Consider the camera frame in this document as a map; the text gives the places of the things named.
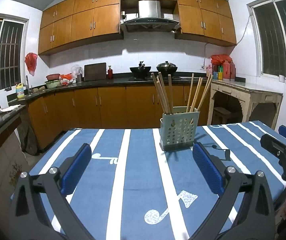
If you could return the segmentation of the black countertop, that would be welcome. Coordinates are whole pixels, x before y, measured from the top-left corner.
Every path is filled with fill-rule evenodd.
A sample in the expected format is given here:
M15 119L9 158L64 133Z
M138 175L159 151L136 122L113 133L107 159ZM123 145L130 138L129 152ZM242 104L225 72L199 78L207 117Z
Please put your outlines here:
M205 73L195 73L194 74L194 82L198 82L200 77L205 78L206 82L206 74ZM189 72L176 72L173 76L172 84L185 84L191 81L192 73ZM240 77L236 75L236 82L246 82L246 78ZM27 94L24 91L25 96L22 99L17 99L16 94L10 94L7 96L8 105L14 105L19 100L30 100L32 98L38 98L46 93L55 93L55 92L64 92L68 90L74 89L84 89L84 88L97 88L97 87L109 87L109 86L126 86L126 85L153 85L153 80L151 77L146 78L145 80L135 79L130 73L120 73L114 74L112 79L104 79L104 80L96 80L96 81L82 81L79 83L73 83L67 86L58 86L56 88L46 88L41 92Z

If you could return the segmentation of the right barred window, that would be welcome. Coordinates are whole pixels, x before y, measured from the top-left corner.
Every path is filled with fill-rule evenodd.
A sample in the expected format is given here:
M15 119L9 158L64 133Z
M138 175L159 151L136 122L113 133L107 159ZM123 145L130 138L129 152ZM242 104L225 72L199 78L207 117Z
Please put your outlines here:
M249 3L254 21L260 76L286 79L286 0Z

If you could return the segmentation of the orange upper kitchen cabinets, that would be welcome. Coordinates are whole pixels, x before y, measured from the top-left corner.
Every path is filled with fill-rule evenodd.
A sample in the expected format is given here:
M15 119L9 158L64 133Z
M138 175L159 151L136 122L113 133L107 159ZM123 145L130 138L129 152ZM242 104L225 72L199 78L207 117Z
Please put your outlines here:
M221 47L237 43L227 0L64 0L43 11L38 52L51 55L148 31Z

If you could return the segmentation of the red bottles and bags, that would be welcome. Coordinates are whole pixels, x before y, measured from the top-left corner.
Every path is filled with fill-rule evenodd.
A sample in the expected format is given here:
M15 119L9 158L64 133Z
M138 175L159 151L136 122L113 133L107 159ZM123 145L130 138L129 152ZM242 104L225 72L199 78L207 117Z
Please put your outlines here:
M214 80L235 81L236 66L232 58L226 54L212 55L211 63L206 67L206 76Z

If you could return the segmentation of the black wok with lid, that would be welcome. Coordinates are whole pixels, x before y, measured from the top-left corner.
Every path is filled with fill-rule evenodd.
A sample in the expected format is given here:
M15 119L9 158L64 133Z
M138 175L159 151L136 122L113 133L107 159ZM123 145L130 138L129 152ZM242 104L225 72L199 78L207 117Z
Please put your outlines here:
M163 77L168 77L168 75L173 76L173 74L177 71L178 67L171 62L165 61L160 63L156 67L158 72L161 72Z

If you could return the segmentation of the black wok left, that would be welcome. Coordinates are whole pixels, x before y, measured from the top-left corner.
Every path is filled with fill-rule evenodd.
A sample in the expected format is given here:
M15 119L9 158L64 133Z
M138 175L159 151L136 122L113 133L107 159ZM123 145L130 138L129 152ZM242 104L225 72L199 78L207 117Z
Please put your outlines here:
M133 73L134 78L146 79L149 76L151 66L146 66L143 61L140 61L138 67L130 67L129 69Z

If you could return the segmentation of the barred window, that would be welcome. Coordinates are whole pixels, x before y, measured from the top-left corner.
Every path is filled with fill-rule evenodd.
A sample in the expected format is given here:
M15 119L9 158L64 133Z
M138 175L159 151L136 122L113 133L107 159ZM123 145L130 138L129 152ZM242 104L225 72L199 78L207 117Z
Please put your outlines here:
M286 0L249 3L254 21L260 76L286 79Z
M25 23L0 18L0 91L22 81L22 45Z

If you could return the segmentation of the red plastic bag hanging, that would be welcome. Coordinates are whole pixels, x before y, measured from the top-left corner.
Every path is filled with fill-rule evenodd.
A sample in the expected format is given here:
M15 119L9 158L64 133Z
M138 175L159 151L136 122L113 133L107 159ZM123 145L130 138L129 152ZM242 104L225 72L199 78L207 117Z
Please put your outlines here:
M28 53L25 56L25 64L30 75L34 76L37 67L38 55L35 53Z

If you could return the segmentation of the orange lower kitchen cabinets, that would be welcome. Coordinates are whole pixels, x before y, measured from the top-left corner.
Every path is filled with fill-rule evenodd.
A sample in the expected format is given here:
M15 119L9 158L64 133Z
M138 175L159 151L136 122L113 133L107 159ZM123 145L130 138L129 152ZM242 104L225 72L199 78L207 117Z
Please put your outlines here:
M72 128L158 128L163 114L153 85L70 89L27 106L40 150Z

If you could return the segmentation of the dark cutting board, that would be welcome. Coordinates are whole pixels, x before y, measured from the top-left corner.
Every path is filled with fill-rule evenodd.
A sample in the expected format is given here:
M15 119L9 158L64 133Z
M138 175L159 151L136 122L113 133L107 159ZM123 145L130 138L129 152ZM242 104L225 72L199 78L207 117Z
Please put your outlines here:
M107 75L106 63L94 63L84 66L84 81L105 80Z

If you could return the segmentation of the blue striped tablecloth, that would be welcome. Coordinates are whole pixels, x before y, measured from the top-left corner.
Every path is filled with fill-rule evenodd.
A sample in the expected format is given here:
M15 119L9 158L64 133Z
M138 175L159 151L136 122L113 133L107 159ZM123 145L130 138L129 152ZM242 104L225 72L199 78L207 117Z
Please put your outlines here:
M286 198L286 181L278 159L260 145L265 134L286 145L285 137L260 121L199 126L194 144L240 173L262 171L275 213ZM163 151L157 128L74 128L24 172L34 176L60 167L84 143L91 160L66 199L93 239L191 239L218 200L193 159L194 144ZM46 194L40 196L54 229L63 232ZM222 231L231 227L243 196L238 194Z

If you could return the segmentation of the left barred window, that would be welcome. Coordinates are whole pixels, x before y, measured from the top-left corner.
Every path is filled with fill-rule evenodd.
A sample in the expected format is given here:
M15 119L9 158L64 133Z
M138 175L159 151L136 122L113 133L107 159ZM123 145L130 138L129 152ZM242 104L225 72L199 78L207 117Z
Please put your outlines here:
M22 81L22 45L25 23L0 18L0 91Z

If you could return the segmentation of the orange kitchen cabinets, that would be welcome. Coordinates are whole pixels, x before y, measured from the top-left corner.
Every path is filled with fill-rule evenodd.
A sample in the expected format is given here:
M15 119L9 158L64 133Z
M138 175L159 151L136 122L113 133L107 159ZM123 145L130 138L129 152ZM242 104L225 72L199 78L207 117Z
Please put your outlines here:
M237 43L227 0L64 0L43 11L38 52L51 55L148 31L221 47Z
M72 128L158 128L163 114L153 85L70 89L27 106L40 150Z

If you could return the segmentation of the red small bottle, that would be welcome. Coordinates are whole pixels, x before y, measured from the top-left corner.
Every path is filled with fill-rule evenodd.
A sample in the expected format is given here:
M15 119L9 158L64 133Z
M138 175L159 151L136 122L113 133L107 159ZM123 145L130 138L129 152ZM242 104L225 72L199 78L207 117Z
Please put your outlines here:
M113 70L111 66L108 66L108 79L113 78Z

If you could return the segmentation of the steel range hood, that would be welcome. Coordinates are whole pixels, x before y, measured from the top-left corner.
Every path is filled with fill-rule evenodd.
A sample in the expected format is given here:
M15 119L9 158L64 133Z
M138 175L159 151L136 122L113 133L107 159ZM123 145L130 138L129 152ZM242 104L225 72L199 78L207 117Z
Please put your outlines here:
M120 9L120 27L128 33L175 33L180 28L176 0L121 0Z

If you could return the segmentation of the white worn side table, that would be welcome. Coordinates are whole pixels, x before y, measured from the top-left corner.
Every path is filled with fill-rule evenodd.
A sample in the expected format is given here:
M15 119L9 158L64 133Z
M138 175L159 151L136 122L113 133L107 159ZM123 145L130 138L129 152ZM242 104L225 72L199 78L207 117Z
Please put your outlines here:
M276 92L250 83L214 80L211 83L210 104L207 118L208 125L212 123L214 97L217 92L232 96L239 101L243 115L242 122L249 121L251 114L258 105L263 103L272 103L275 110L268 114L268 116L272 117L272 122L268 126L271 129L276 128L283 100L283 94L281 92Z

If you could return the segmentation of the yellow detergent bottle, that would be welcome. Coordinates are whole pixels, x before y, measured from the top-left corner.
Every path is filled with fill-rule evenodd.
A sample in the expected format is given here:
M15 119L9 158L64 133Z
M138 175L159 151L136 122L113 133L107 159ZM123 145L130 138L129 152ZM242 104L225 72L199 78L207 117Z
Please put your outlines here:
M17 99L21 99L25 96L24 85L22 83L16 83L16 95Z

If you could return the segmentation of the green and red basins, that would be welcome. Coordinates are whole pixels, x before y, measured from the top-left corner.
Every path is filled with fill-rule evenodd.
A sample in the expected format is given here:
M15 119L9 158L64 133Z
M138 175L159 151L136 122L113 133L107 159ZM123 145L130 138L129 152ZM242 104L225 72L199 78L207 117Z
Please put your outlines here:
M56 88L61 84L60 74L50 74L46 76L47 81L45 82L46 87L49 88Z

